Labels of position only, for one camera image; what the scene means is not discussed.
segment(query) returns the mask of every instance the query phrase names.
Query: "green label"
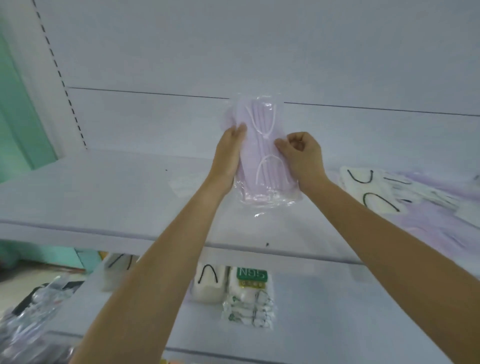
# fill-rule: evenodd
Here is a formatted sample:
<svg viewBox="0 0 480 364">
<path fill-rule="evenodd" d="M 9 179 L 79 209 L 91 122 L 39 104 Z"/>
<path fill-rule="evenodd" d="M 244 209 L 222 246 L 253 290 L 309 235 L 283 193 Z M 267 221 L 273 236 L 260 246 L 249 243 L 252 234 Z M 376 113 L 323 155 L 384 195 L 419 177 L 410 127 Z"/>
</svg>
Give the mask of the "green label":
<svg viewBox="0 0 480 364">
<path fill-rule="evenodd" d="M 268 273 L 266 270 L 237 268 L 237 278 L 240 280 L 256 280 L 259 282 L 267 282 Z"/>
</svg>

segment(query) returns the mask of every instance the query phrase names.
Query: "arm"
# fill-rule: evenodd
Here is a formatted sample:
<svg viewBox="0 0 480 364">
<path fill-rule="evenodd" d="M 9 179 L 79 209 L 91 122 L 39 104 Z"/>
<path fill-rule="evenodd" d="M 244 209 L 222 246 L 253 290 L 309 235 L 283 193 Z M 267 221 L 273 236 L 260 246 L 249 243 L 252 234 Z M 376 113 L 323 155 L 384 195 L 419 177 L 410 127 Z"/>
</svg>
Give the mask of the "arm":
<svg viewBox="0 0 480 364">
<path fill-rule="evenodd" d="M 228 129 L 210 173 L 112 294 L 72 359 L 159 363 L 218 205 L 232 187 L 246 127 Z"/>
<path fill-rule="evenodd" d="M 311 135 L 290 134 L 276 146 L 301 190 L 398 305 L 454 363 L 478 363 L 480 282 L 330 182 Z"/>
</svg>

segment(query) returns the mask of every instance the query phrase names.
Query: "hand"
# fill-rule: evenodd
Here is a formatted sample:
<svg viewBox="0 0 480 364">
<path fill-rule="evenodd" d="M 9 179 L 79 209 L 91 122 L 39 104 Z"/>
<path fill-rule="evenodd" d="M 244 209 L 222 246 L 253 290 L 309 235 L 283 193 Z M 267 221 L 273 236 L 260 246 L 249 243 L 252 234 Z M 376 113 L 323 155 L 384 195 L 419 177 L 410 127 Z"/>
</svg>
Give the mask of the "hand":
<svg viewBox="0 0 480 364">
<path fill-rule="evenodd" d="M 307 132 L 289 134 L 286 140 L 277 139 L 275 146 L 287 160 L 290 173 L 298 179 L 303 193 L 308 195 L 315 185 L 328 181 L 322 149 Z"/>
<path fill-rule="evenodd" d="M 241 124 L 238 128 L 232 126 L 223 133 L 216 146 L 212 167 L 205 184 L 212 186 L 222 196 L 232 188 L 233 178 L 240 161 L 241 143 L 245 139 L 246 133 L 247 126 L 245 124 Z"/>
</svg>

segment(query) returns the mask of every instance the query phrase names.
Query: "purple package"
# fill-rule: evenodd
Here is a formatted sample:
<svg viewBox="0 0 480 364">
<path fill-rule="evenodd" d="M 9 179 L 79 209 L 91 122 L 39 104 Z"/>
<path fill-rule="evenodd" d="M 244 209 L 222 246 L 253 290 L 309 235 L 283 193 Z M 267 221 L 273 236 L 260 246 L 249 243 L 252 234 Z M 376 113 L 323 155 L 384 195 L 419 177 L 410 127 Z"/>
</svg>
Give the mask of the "purple package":
<svg viewBox="0 0 480 364">
<path fill-rule="evenodd" d="M 271 97 L 241 97 L 231 109 L 231 122 L 247 125 L 236 180 L 245 203 L 276 206 L 301 200 L 298 183 L 274 145 L 275 139 L 286 137 L 281 111 Z"/>
</svg>

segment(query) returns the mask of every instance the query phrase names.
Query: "forearm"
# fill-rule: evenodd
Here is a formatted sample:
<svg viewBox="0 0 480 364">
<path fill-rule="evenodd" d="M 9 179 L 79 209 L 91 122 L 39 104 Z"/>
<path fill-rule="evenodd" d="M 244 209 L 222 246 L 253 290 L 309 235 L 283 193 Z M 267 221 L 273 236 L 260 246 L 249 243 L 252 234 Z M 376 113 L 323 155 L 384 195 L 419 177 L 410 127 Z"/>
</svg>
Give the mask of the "forearm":
<svg viewBox="0 0 480 364">
<path fill-rule="evenodd" d="M 159 363 L 222 200 L 217 190 L 204 183 L 152 244 L 100 311 L 72 363 Z"/>
<path fill-rule="evenodd" d="M 331 182 L 307 192 L 403 310 L 455 362 L 480 357 L 480 283 Z"/>
</svg>

